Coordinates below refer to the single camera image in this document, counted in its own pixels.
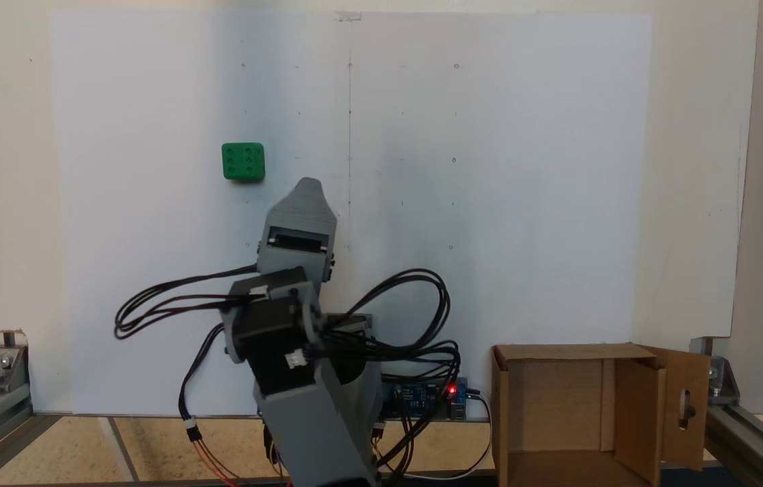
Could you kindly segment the grey wide tapered gripper finger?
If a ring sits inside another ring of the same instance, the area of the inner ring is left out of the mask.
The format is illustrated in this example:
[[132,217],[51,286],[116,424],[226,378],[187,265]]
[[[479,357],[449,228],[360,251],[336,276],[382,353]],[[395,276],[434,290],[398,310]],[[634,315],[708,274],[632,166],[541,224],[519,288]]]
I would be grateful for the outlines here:
[[320,180],[303,178],[267,214],[267,225],[285,230],[333,235],[338,220]]

